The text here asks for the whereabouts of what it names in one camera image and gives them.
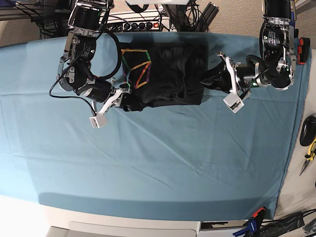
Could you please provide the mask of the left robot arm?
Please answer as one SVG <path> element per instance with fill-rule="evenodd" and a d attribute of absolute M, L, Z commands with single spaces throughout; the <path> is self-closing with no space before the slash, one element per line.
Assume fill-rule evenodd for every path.
<path fill-rule="evenodd" d="M 265 0 L 262 3 L 264 22 L 260 29 L 260 56 L 247 55 L 244 64 L 225 59 L 207 71 L 200 82 L 204 87 L 225 93 L 236 91 L 241 99 L 255 87 L 272 86 L 287 90 L 296 70 L 294 53 L 295 4 L 291 0 Z"/>

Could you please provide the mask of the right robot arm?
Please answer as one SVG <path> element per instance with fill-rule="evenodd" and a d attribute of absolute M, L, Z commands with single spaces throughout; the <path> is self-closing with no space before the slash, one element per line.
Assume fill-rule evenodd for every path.
<path fill-rule="evenodd" d="M 141 101 L 132 95 L 128 83 L 115 88 L 109 81 L 119 71 L 122 63 L 121 44 L 106 27 L 111 0 L 78 0 L 71 12 L 68 25 L 72 27 L 67 36 L 63 56 L 60 58 L 55 85 L 75 93 L 72 98 L 88 104 L 94 116 L 96 103 L 102 103 L 107 110 L 119 107 L 124 111 L 142 111 Z M 106 76 L 94 75 L 91 60 L 96 51 L 97 40 L 106 33 L 114 41 L 117 50 L 117 64 Z"/>

